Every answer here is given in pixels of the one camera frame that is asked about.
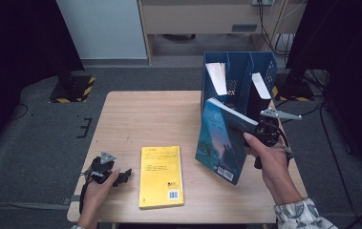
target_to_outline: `wooden table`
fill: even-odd
[[[100,221],[157,223],[272,223],[273,199],[254,168],[245,162],[234,186],[195,159],[201,127],[201,91],[111,92],[97,123],[85,171],[101,151],[117,157],[115,167],[133,169],[127,183],[112,188],[102,206]],[[139,167],[142,146],[181,146],[184,206],[139,210]],[[307,196],[294,159],[290,173],[299,192]],[[78,180],[80,195],[84,178]],[[78,202],[72,202],[68,220],[79,218]]]

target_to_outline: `patterned sleeve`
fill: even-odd
[[[338,229],[331,222],[318,215],[310,198],[303,201],[274,206],[279,229]]]

